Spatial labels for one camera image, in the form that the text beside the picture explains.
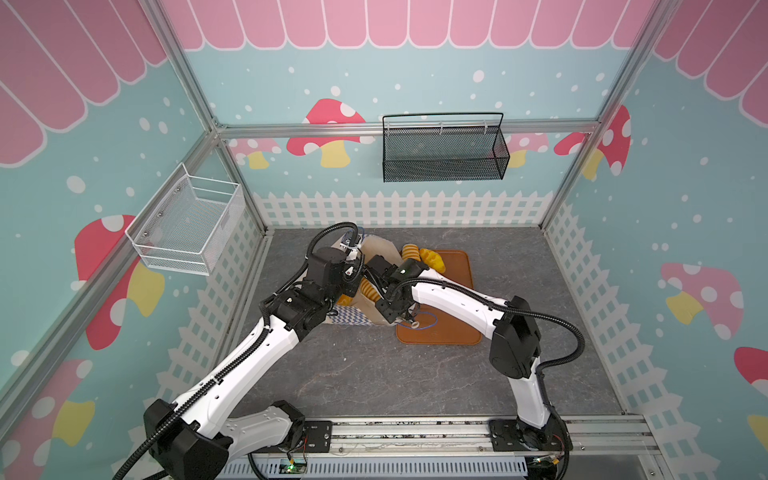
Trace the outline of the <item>checkered paper bag blue handles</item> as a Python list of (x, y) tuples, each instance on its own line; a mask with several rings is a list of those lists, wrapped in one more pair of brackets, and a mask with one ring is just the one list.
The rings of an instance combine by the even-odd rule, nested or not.
[[(380, 255), (389, 263), (400, 266), (407, 259), (423, 260), (426, 255), (426, 264), (436, 267), (439, 273), (445, 272), (445, 264), (442, 258), (434, 251), (420, 248), (413, 243), (406, 243), (398, 249), (394, 243), (376, 235), (366, 234), (362, 241), (362, 252), (365, 263), (375, 256)], [(363, 278), (354, 296), (343, 295), (336, 303), (337, 315), (328, 314), (326, 324), (353, 325), (353, 326), (390, 326), (375, 304), (381, 299), (381, 295), (371, 282)]]

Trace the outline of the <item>ridged yellow fake bread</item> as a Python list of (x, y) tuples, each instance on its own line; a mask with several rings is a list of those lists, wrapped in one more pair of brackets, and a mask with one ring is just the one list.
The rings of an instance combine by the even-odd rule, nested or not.
[(405, 244), (401, 249), (401, 258), (403, 260), (413, 259), (420, 261), (421, 254), (419, 247), (415, 244)]

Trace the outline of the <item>yellow fake croissant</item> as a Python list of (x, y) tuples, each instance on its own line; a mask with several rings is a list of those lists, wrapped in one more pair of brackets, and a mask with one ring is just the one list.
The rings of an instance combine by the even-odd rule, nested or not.
[(439, 274), (446, 272), (446, 265), (441, 255), (433, 250), (421, 248), (419, 250), (421, 261)]

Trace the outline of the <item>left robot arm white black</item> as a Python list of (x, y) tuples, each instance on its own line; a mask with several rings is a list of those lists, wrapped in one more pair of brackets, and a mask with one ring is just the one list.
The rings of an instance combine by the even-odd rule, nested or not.
[(268, 408), (265, 419), (225, 428), (230, 414), (286, 353), (321, 325), (337, 301), (357, 288), (364, 256), (359, 227), (331, 225), (309, 243), (299, 270), (259, 304), (248, 336), (198, 384), (173, 402), (154, 401), (144, 413), (146, 438), (118, 468), (124, 479), (144, 455), (160, 466), (157, 479), (214, 479), (232, 460), (264, 447), (292, 449), (302, 415), (290, 404)]

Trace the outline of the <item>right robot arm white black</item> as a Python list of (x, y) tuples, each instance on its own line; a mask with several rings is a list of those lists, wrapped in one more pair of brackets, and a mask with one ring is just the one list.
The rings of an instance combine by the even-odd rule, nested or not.
[[(509, 380), (516, 401), (515, 441), (528, 450), (558, 447), (563, 454), (572, 450), (567, 426), (546, 392), (544, 372), (582, 355), (586, 340), (578, 327), (559, 317), (532, 311), (519, 296), (504, 300), (481, 294), (413, 259), (395, 265), (377, 255), (363, 267), (363, 277), (381, 296), (375, 306), (388, 321), (410, 321), (418, 307), (428, 306), (488, 338), (489, 362)], [(574, 350), (542, 360), (540, 320), (567, 330), (575, 339)]]

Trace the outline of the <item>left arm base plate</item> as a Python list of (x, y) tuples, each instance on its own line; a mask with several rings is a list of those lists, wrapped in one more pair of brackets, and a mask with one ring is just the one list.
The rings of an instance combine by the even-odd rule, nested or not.
[(277, 445), (256, 450), (258, 454), (329, 453), (333, 423), (326, 420), (304, 420), (292, 425), (287, 437)]

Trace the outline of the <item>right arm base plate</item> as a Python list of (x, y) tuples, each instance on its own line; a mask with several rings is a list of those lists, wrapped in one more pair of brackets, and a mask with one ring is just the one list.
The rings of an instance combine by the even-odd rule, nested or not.
[(566, 424), (556, 416), (551, 416), (542, 428), (517, 419), (492, 419), (488, 426), (495, 452), (570, 452), (573, 449)]

